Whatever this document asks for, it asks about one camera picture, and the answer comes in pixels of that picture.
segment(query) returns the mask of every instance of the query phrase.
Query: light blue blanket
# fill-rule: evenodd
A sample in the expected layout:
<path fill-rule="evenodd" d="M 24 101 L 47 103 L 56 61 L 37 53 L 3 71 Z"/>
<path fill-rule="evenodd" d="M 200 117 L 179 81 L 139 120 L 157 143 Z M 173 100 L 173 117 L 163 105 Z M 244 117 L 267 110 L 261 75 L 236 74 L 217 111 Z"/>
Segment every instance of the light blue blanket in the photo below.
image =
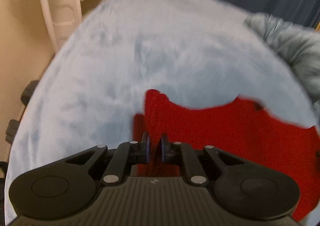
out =
<path fill-rule="evenodd" d="M 241 94 L 275 117 L 316 124 L 289 67 L 244 25 L 250 15 L 218 0 L 107 0 L 70 37 L 41 79 L 15 137 L 5 185 L 97 144 L 131 139 L 132 118 L 155 88 L 191 108 Z"/>

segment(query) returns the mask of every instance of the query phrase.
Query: beige wall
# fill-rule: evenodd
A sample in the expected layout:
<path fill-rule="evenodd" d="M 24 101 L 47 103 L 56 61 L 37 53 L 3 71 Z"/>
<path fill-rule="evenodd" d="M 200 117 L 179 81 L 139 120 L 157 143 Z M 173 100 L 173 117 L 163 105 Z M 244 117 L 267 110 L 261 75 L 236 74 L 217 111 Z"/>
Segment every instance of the beige wall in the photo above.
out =
<path fill-rule="evenodd" d="M 8 122 L 23 109 L 21 93 L 41 77 L 52 56 L 39 0 L 0 0 L 0 160 L 9 151 Z"/>

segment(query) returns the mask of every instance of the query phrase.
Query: metal pin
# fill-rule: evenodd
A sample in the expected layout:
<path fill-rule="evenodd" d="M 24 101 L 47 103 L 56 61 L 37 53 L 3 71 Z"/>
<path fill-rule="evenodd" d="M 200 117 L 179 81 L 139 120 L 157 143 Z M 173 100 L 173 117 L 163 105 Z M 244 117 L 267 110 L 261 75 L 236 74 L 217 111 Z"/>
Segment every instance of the metal pin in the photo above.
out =
<path fill-rule="evenodd" d="M 202 183 L 205 183 L 207 181 L 207 179 L 203 176 L 195 175 L 195 176 L 191 177 L 190 181 L 195 184 L 202 184 Z"/>
<path fill-rule="evenodd" d="M 105 177 L 103 177 L 103 180 L 106 183 L 115 183 L 115 182 L 119 181 L 119 177 L 117 177 L 116 175 L 110 174 L 110 175 L 106 175 Z"/>

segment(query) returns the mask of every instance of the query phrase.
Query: logo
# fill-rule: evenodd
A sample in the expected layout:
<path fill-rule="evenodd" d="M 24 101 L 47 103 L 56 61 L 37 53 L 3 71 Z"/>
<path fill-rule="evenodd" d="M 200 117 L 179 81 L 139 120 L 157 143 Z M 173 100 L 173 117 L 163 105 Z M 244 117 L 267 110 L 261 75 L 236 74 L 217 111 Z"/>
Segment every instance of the logo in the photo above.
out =
<path fill-rule="evenodd" d="M 150 181 L 150 183 L 152 183 L 152 184 L 157 184 L 158 182 L 160 182 L 158 179 L 153 179 Z"/>

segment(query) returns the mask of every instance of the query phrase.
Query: red towel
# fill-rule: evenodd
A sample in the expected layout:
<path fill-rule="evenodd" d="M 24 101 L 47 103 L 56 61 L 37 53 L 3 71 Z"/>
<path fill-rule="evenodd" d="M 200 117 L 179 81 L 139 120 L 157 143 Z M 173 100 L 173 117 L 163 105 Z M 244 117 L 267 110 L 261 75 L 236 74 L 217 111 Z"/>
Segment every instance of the red towel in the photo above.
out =
<path fill-rule="evenodd" d="M 224 106 L 196 110 L 178 106 L 152 89 L 146 93 L 144 122 L 142 115 L 135 116 L 134 139 L 141 138 L 143 131 L 151 138 L 152 161 L 140 165 L 140 175 L 177 175 L 175 166 L 163 166 L 155 159 L 160 137 L 167 133 L 171 142 L 185 142 L 194 149 L 214 145 L 292 177 L 301 191 L 293 214 L 297 221 L 319 201 L 320 163 L 316 152 L 320 140 L 316 128 L 281 122 L 252 100 L 236 98 Z"/>

